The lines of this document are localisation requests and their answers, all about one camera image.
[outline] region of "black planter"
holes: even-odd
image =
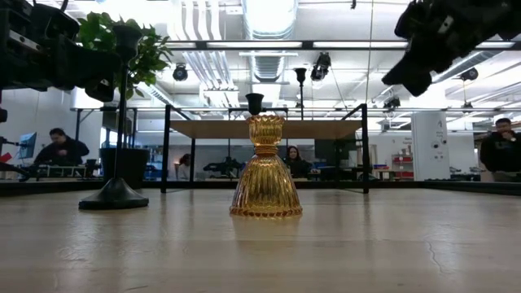
[[[99,155],[101,156],[101,165],[103,167],[103,179],[104,181],[109,181],[114,175],[116,149],[99,149]],[[149,150],[121,149],[121,153],[118,155],[118,164],[121,164],[118,176],[123,178],[132,189],[140,189],[150,156]]]

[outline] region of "computer monitor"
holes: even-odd
[[[20,155],[19,159],[30,159],[34,156],[34,146],[36,145],[36,133],[28,133],[20,136]]]

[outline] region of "man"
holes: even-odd
[[[34,160],[35,164],[51,163],[60,166],[82,164],[82,156],[89,154],[83,142],[76,141],[65,134],[63,129],[49,132],[52,143],[43,148]]]
[[[496,121],[496,132],[481,142],[479,159],[495,182],[521,182],[521,135],[512,131],[510,119]]]

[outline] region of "potted plant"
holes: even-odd
[[[170,61],[169,56],[172,52],[167,48],[166,42],[169,37],[161,37],[155,32],[155,28],[140,27],[135,20],[124,21],[120,19],[114,21],[108,13],[90,12],[85,19],[79,19],[80,32],[78,41],[86,48],[91,50],[101,50],[114,52],[116,49],[116,36],[112,29],[116,25],[126,25],[135,28],[143,35],[138,43],[138,56],[129,62],[129,76],[126,85],[126,98],[132,98],[134,93],[143,97],[144,94],[137,88],[143,82],[146,85],[154,85],[156,73],[169,66],[162,60],[165,57]],[[121,72],[118,72],[114,80],[114,90],[120,89]],[[114,159],[116,149],[102,148],[99,150],[102,160],[103,175],[108,181],[114,173]],[[121,177],[134,189],[139,189],[142,185],[143,174],[147,166],[149,150],[144,149],[122,149],[118,155],[119,164],[123,164]]]

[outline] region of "green leaves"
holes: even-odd
[[[116,37],[112,32],[115,25],[128,25],[138,29],[143,39],[138,45],[138,56],[130,62],[130,75],[126,90],[126,98],[132,98],[135,93],[143,97],[143,92],[136,89],[140,82],[147,85],[154,85],[157,82],[156,73],[169,67],[172,63],[170,56],[172,51],[166,46],[169,37],[162,37],[155,32],[151,25],[139,26],[136,20],[123,20],[120,16],[118,21],[114,21],[108,13],[90,12],[86,19],[79,19],[80,32],[78,41],[85,47],[92,50],[114,52],[116,49]],[[115,88],[120,87],[120,73],[116,74]]]

